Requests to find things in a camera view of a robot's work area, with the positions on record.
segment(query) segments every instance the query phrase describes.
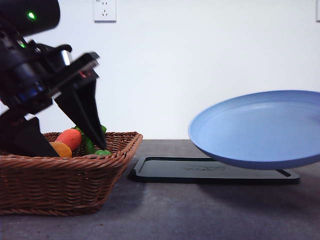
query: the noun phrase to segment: table surface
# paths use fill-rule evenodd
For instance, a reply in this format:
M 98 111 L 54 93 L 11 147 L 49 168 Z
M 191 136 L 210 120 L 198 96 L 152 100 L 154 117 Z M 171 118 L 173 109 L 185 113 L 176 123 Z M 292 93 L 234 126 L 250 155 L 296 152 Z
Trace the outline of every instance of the table surface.
M 320 240 L 320 165 L 297 185 L 142 183 L 145 157 L 205 157 L 189 140 L 143 140 L 100 211 L 0 216 L 0 240 Z

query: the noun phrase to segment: black mechanical arm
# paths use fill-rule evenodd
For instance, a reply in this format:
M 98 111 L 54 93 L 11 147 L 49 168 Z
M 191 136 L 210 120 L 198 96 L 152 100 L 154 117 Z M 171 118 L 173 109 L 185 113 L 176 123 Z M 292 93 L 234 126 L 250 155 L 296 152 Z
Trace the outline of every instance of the black mechanical arm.
M 53 104 L 101 149 L 95 94 L 99 56 L 85 53 L 72 61 L 70 45 L 51 47 L 24 37 L 55 28 L 57 0 L 0 0 L 0 99 L 9 109 L 0 116 L 0 149 L 30 157 L 58 157 L 40 132 L 39 120 L 27 120 Z

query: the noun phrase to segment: black stand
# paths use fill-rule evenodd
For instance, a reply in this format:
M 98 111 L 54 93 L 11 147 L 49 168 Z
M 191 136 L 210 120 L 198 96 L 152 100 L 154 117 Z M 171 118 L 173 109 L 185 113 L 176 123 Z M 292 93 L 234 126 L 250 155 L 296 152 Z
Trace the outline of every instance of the black stand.
M 212 158 L 147 157 L 140 159 L 129 178 L 145 183 L 298 184 L 291 170 L 253 170 L 230 166 Z

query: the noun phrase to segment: orange fruit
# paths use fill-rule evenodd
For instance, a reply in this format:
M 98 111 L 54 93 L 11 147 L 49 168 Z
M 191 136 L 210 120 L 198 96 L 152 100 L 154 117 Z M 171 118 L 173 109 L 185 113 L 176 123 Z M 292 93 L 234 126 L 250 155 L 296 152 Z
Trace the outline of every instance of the orange fruit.
M 56 151 L 56 153 L 62 157 L 62 158 L 72 158 L 72 151 L 70 147 L 68 147 L 67 144 L 60 142 L 60 141 L 55 141 L 55 142 L 50 142 L 51 147 Z

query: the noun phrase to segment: blue plate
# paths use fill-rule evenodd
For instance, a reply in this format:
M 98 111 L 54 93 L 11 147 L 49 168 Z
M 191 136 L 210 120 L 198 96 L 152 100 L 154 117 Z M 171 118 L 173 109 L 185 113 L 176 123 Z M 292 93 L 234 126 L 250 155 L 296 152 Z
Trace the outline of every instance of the blue plate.
M 188 129 L 206 155 L 236 167 L 277 170 L 320 161 L 320 92 L 259 92 L 201 112 Z

